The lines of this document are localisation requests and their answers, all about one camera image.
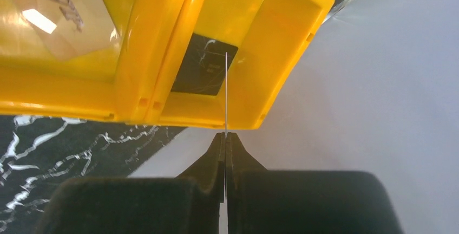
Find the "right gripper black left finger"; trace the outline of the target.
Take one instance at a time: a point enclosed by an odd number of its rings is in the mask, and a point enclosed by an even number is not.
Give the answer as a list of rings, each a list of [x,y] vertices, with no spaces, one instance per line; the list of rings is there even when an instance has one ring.
[[[54,192],[37,233],[218,233],[225,135],[174,178],[71,178]]]

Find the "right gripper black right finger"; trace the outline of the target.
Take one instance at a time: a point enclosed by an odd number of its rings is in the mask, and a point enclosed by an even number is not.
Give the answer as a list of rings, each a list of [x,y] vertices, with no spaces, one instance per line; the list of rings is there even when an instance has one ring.
[[[389,195],[364,171],[269,170],[226,135],[229,233],[402,233]]]

